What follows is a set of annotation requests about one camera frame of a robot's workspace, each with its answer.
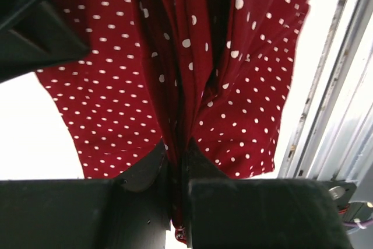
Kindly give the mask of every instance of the red cloth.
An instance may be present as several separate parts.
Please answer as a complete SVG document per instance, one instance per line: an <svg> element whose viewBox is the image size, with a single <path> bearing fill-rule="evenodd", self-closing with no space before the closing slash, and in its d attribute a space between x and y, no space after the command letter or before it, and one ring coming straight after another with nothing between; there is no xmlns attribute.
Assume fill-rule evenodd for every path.
<svg viewBox="0 0 373 249"><path fill-rule="evenodd" d="M92 53L37 74L87 178L115 177L161 137L174 170L191 137L230 177L274 169L307 0L54 2Z"/></svg>

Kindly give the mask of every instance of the cable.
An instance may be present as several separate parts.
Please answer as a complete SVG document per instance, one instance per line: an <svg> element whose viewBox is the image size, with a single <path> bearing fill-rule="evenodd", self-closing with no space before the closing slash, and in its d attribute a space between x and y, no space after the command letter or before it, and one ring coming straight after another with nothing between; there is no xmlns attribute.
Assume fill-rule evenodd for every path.
<svg viewBox="0 0 373 249"><path fill-rule="evenodd" d="M365 203L367 204L367 206L369 208L373 208L373 204L371 202L368 202L368 201L353 201L353 202L359 202L359 203ZM366 220L366 221L360 221L360 219L354 219L354 222L343 222L343 225L346 226L346 227L352 227L352 229L348 230L347 231L347 234L353 234L357 231L359 231L360 229L363 229L365 230L368 226L371 226L373 225L373 218L372 216Z"/></svg>

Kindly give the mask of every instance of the purple wire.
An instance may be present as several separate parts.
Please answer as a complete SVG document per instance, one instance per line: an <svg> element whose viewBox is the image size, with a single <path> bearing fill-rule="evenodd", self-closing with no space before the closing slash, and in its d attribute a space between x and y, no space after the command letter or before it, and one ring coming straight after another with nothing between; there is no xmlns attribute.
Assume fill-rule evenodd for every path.
<svg viewBox="0 0 373 249"><path fill-rule="evenodd" d="M354 223L354 222L343 222L343 225L347 226L347 227L359 227L359 225L357 223ZM363 226L363 227L368 227L370 225L373 225L373 219L370 218L366 221L360 222L360 225Z"/></svg>

